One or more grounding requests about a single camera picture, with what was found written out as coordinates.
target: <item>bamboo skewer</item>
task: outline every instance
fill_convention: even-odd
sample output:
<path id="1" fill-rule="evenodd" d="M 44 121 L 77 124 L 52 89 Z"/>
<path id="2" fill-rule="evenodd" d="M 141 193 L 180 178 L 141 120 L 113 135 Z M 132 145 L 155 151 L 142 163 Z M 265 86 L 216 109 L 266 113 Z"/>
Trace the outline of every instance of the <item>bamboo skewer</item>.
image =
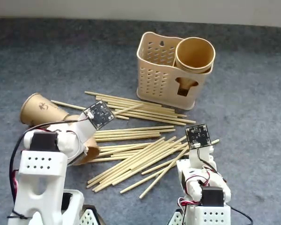
<path id="1" fill-rule="evenodd" d="M 165 120 L 179 121 L 179 122 L 184 122 L 184 123 L 196 123 L 196 121 L 193 121 L 193 120 L 186 120 L 186 119 L 181 119 L 181 118 L 169 118 L 169 117 L 166 117 L 166 116 L 152 115 L 152 114 L 142 113 L 142 112 L 128 111 L 126 113 L 134 114 L 134 115 L 141 115 L 141 116 L 149 116 L 149 117 L 165 119 Z"/>
<path id="2" fill-rule="evenodd" d="M 130 111 L 130 110 L 135 109 L 135 108 L 139 108 L 139 107 L 141 107 L 143 105 L 144 104 L 142 103 L 142 104 L 138 104 L 138 105 L 133 105 L 133 106 L 128 107 L 126 109 L 118 110 L 117 112 L 114 113 L 114 115 L 117 115 L 117 114 L 120 114 L 120 113 L 124 113 L 124 112 Z"/>
<path id="3" fill-rule="evenodd" d="M 119 164 L 109 168 L 108 170 L 106 170 L 105 172 L 97 175 L 96 177 L 90 179 L 88 181 L 88 185 L 87 188 L 91 187 L 92 185 L 96 184 L 97 182 L 103 180 L 105 177 L 109 176 L 111 173 L 115 172 L 116 170 L 122 168 L 123 166 L 125 166 L 126 164 L 128 164 L 129 162 L 131 162 L 133 159 L 136 159 L 137 157 L 142 156 L 144 153 L 146 153 L 149 149 L 151 149 L 153 146 L 155 146 L 157 143 L 160 143 L 161 141 L 163 141 L 165 138 L 162 137 L 160 139 L 158 139 L 156 142 L 151 143 L 150 145 L 148 145 L 147 147 L 145 147 L 143 149 L 142 152 L 138 152 L 136 153 L 134 156 L 120 162 Z"/>
<path id="4" fill-rule="evenodd" d="M 105 132 L 115 132 L 115 131 L 134 131 L 134 130 L 157 130 L 157 129 L 172 129 L 174 128 L 173 125 L 168 126 L 157 126 L 157 127 L 135 127 L 135 128 L 126 128 L 126 129 L 115 129 L 115 130 L 98 130 L 98 133 L 105 133 Z"/>
<path id="5" fill-rule="evenodd" d="M 139 132 L 138 134 L 99 134 L 94 135 L 95 138 L 109 138 L 109 137 L 135 137 L 140 135 L 159 135 L 159 132 Z"/>
<path id="6" fill-rule="evenodd" d="M 84 93 L 88 94 L 88 95 L 93 95 L 93 96 L 102 96 L 102 97 L 107 97 L 107 98 L 122 99 L 122 100 L 125 100 L 125 101 L 131 101 L 131 102 L 137 102 L 137 103 L 145 103 L 145 104 L 148 104 L 148 105 L 155 105 L 155 106 L 159 106 L 159 107 L 162 106 L 162 105 L 156 104 L 156 103 L 143 102 L 143 101 L 139 101 L 139 100 L 124 98 L 124 97 L 117 97 L 117 96 L 112 96 L 112 95 L 105 95 L 105 94 L 100 94 L 100 93 L 91 92 L 91 91 L 85 91 Z"/>
<path id="7" fill-rule="evenodd" d="M 82 107 L 82 106 L 77 106 L 77 105 L 72 105 L 72 104 L 68 104 L 68 103 L 64 103 L 64 102 L 59 102 L 59 101 L 55 101 L 55 100 L 51 100 L 52 103 L 57 104 L 57 105 L 62 105 L 62 106 L 66 106 L 66 107 L 70 107 L 73 109 L 79 109 L 79 110 L 85 110 L 86 107 Z M 120 115 L 115 115 L 116 118 L 118 119 L 124 119 L 124 120 L 128 120 L 129 117 L 126 116 L 120 116 Z"/>
<path id="8" fill-rule="evenodd" d="M 164 155 L 164 157 L 167 157 L 168 155 L 170 155 L 170 154 L 172 154 L 172 153 L 173 153 L 172 151 L 169 151 L 169 152 L 167 153 L 167 155 Z M 140 171 L 142 171 L 143 169 L 147 168 L 148 166 L 150 166 L 150 165 L 152 165 L 152 164 L 158 162 L 158 161 L 161 160 L 161 159 L 162 159 L 162 158 L 160 157 L 160 158 L 157 158 L 157 159 L 155 159 L 155 160 L 149 162 L 149 163 L 146 164 L 146 165 L 143 165 L 142 167 L 138 168 L 138 169 L 135 170 L 135 171 L 132 171 L 132 172 L 129 173 L 128 175 L 123 176 L 123 178 L 117 179 L 116 181 L 112 182 L 112 185 L 117 185 L 118 183 L 120 183 L 120 182 L 126 180 L 127 178 L 129 178 L 129 177 L 131 177 L 131 176 L 137 174 L 138 172 L 140 172 Z M 105 188 L 105 186 L 100 187 L 100 188 L 97 188 L 97 189 L 95 189 L 95 192 L 98 192 L 98 191 L 100 191 L 100 190 L 102 190 L 102 189 L 104 189 L 104 188 Z"/>
<path id="9" fill-rule="evenodd" d="M 212 145 L 217 144 L 218 142 L 220 142 L 220 139 L 215 139 L 214 141 L 211 142 Z"/>
<path id="10" fill-rule="evenodd" d="M 130 191 L 131 189 L 133 189 L 133 188 L 135 188 L 135 187 L 141 185 L 142 183 L 145 183 L 146 181 L 148 181 L 148 180 L 150 180 L 150 179 L 152 179 L 152 178 L 158 176 L 159 174 L 161 174 L 161 173 L 164 171 L 164 169 L 159 170 L 159 171 L 155 172 L 154 174 L 152 174 L 152 175 L 150 175 L 150 176 L 148 176 L 148 177 L 146 177 L 146 178 L 144 178 L 144 179 L 142 179 L 142 180 L 140 180 L 140 181 L 138 181 L 138 182 L 136 182 L 136 183 L 130 185 L 129 187 L 127 187 L 127 188 L 121 190 L 120 193 L 123 194 L 123 193 L 125 193 L 125 192 L 127 192 L 127 191 Z"/>
<path id="11" fill-rule="evenodd" d="M 145 120 L 153 120 L 153 121 L 158 121 L 158 122 L 182 125 L 182 126 L 186 125 L 186 123 L 177 122 L 177 121 L 173 121 L 173 120 L 164 120 L 164 119 L 159 119 L 159 118 L 154 118 L 154 117 L 135 115 L 135 114 L 131 114 L 131 113 L 122 113 L 121 115 L 135 117 L 135 118 L 139 118 L 139 119 L 145 119 Z"/>
<path id="12" fill-rule="evenodd" d="M 160 148 L 160 146 L 162 146 L 164 144 L 165 141 L 161 141 L 159 143 L 157 143 L 156 145 L 152 146 L 151 148 L 147 149 L 147 153 L 153 152 L 156 149 Z M 102 180 L 100 182 L 101 186 L 104 185 L 104 183 L 108 183 L 109 181 L 113 181 L 114 179 L 118 179 L 118 177 L 120 175 L 122 175 L 123 173 L 125 173 L 126 171 L 129 171 L 129 167 L 131 165 L 133 165 L 134 163 L 136 163 L 137 161 L 139 161 L 139 159 L 141 158 L 141 156 L 144 156 L 145 154 L 140 154 L 140 157 L 135 158 L 134 160 L 130 161 L 129 163 L 127 163 L 126 166 L 122 167 L 121 169 L 119 169 L 118 171 L 114 172 L 112 176 L 109 176 L 107 178 L 105 178 L 104 180 Z"/>
<path id="13" fill-rule="evenodd" d="M 125 109 L 126 108 L 126 107 L 122 107 L 122 106 L 109 105 L 109 104 L 107 104 L 107 106 L 109 108 L 111 108 L 111 109 Z M 168 116 L 168 117 L 173 117 L 173 118 L 177 118 L 178 116 L 179 117 L 187 117 L 187 115 L 179 114 L 179 113 L 174 113 L 174 112 L 162 113 L 162 112 L 154 112 L 154 111 L 143 110 L 143 109 L 133 109 L 131 111 L 140 112 L 140 113 L 150 113 L 150 114 L 161 115 L 161 116 Z"/>
<path id="14" fill-rule="evenodd" d="M 130 146 L 130 147 L 127 147 L 127 148 L 117 149 L 117 150 L 113 150 L 113 151 L 101 152 L 101 153 L 99 154 L 99 156 L 106 156 L 106 155 L 110 155 L 110 154 L 112 154 L 112 153 L 127 151 L 127 150 L 130 150 L 130 149 L 133 149 L 133 148 L 134 148 L 134 146 Z"/>
<path id="15" fill-rule="evenodd" d="M 152 132 L 158 132 L 158 133 L 165 133 L 165 132 L 172 132 L 176 129 L 157 129 L 157 130 L 135 130 L 135 131 L 107 131 L 107 132 L 95 132 L 96 135 L 122 135 L 122 134 L 135 134 L 138 133 L 152 133 Z"/>
<path id="16" fill-rule="evenodd" d="M 175 164 L 177 160 L 179 160 L 188 150 L 187 147 L 185 147 L 182 152 L 179 153 L 179 155 L 173 159 L 173 161 L 163 170 L 163 172 L 150 184 L 149 187 L 140 195 L 140 199 L 142 199 L 151 189 L 152 187 L 165 175 L 167 171 L 170 170 L 170 168 Z"/>
<path id="17" fill-rule="evenodd" d="M 150 172 L 152 172 L 152 171 L 154 171 L 154 170 L 157 170 L 157 169 L 159 169 L 159 168 L 162 168 L 162 167 L 164 167 L 164 166 L 170 164 L 171 161 L 172 161 L 172 160 L 169 160 L 169 161 L 166 161 L 166 162 L 164 162 L 164 163 L 161 163 L 161 164 L 159 164 L 159 165 L 157 165 L 157 166 L 154 166 L 154 167 L 152 167 L 151 169 L 148 169 L 148 170 L 142 172 L 141 174 L 142 174 L 142 175 L 145 175 L 145 174 L 150 173 Z"/>
<path id="18" fill-rule="evenodd" d="M 129 156 L 120 156 L 120 157 L 111 157 L 111 158 L 95 158 L 95 159 L 90 160 L 89 163 L 121 160 L 121 159 L 127 159 L 127 158 L 129 158 Z"/>
<path id="19" fill-rule="evenodd" d="M 120 140 L 132 140 L 132 139 L 141 139 L 141 138 L 151 138 L 151 137 L 160 137 L 160 134 L 156 135 L 139 135 L 133 137 L 110 137 L 110 138 L 96 138 L 96 142 L 110 142 L 110 141 L 120 141 Z"/>

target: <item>brown paper cup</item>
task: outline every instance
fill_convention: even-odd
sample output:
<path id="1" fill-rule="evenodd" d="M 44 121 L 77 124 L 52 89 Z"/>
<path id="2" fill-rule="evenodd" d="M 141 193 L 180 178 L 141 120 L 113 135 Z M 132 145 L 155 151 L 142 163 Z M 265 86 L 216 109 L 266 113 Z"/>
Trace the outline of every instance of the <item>brown paper cup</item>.
<path id="1" fill-rule="evenodd" d="M 63 120 L 68 114 L 41 94 L 35 93 L 24 102 L 20 112 L 20 120 L 29 126 L 36 126 Z"/>
<path id="2" fill-rule="evenodd" d="M 195 74 L 206 72 L 215 59 L 212 44 L 199 37 L 189 37 L 176 47 L 175 61 L 178 68 Z"/>
<path id="3" fill-rule="evenodd" d="M 65 120 L 77 120 L 78 118 L 79 115 L 69 115 L 65 118 Z M 75 163 L 75 165 L 82 165 L 88 163 L 90 160 L 95 159 L 100 153 L 99 147 L 94 137 L 89 138 L 84 143 L 84 145 L 89 148 L 87 155 L 81 161 Z"/>

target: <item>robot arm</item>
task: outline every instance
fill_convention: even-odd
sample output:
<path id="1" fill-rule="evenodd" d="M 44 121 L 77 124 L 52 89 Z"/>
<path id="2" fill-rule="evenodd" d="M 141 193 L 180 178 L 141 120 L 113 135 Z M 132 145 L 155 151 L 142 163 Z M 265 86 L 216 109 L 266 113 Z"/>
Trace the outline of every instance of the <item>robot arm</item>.
<path id="1" fill-rule="evenodd" d="M 58 124 L 26 133 L 26 150 L 21 154 L 15 206 L 8 225 L 87 224 L 86 219 L 80 219 L 83 213 L 83 218 L 91 215 L 90 209 L 81 212 L 83 194 L 64 190 L 66 170 L 86 155 L 84 143 L 113 118 L 100 101 L 71 125 Z M 45 185 L 43 191 L 39 189 L 41 185 Z"/>

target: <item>plastic basket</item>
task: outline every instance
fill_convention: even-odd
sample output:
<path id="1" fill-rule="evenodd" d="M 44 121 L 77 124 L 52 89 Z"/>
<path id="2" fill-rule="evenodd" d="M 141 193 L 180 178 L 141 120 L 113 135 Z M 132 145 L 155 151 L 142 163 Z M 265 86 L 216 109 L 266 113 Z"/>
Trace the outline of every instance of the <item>plastic basket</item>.
<path id="1" fill-rule="evenodd" d="M 174 67 L 176 46 L 181 40 L 183 39 L 153 32 L 143 34 L 137 50 L 139 98 L 185 110 L 193 108 L 213 65 L 203 74 L 192 74 Z M 191 78 L 197 82 L 186 96 L 178 94 L 180 84 L 176 79 L 179 77 Z"/>

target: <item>wire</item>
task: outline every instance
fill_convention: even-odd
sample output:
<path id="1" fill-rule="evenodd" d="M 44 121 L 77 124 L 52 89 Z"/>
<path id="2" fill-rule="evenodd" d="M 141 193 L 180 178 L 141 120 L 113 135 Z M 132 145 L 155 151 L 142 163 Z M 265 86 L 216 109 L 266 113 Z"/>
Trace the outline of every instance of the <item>wire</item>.
<path id="1" fill-rule="evenodd" d="M 245 214 L 244 212 L 242 212 L 242 211 L 240 211 L 240 210 L 235 209 L 235 208 L 232 207 L 231 205 L 229 205 L 229 206 L 230 206 L 230 208 L 231 208 L 232 210 L 234 210 L 235 212 L 238 212 L 238 213 L 242 214 L 243 216 L 247 217 L 247 218 L 249 219 L 249 221 L 250 221 L 250 223 L 249 223 L 248 225 L 254 225 L 254 221 L 253 221 L 253 219 L 252 219 L 249 215 Z"/>
<path id="2" fill-rule="evenodd" d="M 50 122 L 50 123 L 43 123 L 34 127 L 29 128 L 28 130 L 24 131 L 24 133 L 19 137 L 17 143 L 15 144 L 14 150 L 11 154 L 10 161 L 9 161 L 9 184 L 10 184 L 10 189 L 11 189 L 11 194 L 13 196 L 13 201 L 15 203 L 15 197 L 16 197 L 16 192 L 15 192 L 15 186 L 14 186 L 14 179 L 13 179 L 13 167 L 14 167 L 14 159 L 15 159 L 15 154 L 20 146 L 20 143 L 22 139 L 24 138 L 25 134 L 31 130 L 34 129 L 39 129 L 45 126 L 50 126 L 54 124 L 63 124 L 63 123 L 75 123 L 75 122 L 80 122 L 87 120 L 88 117 L 82 119 L 82 120 L 66 120 L 66 121 L 57 121 L 57 122 Z"/>
<path id="3" fill-rule="evenodd" d="M 183 220 L 182 220 L 182 225 L 184 225 L 184 219 L 185 219 L 185 214 L 186 214 L 186 207 L 187 207 L 187 205 L 185 206 L 184 215 L 183 215 Z"/>

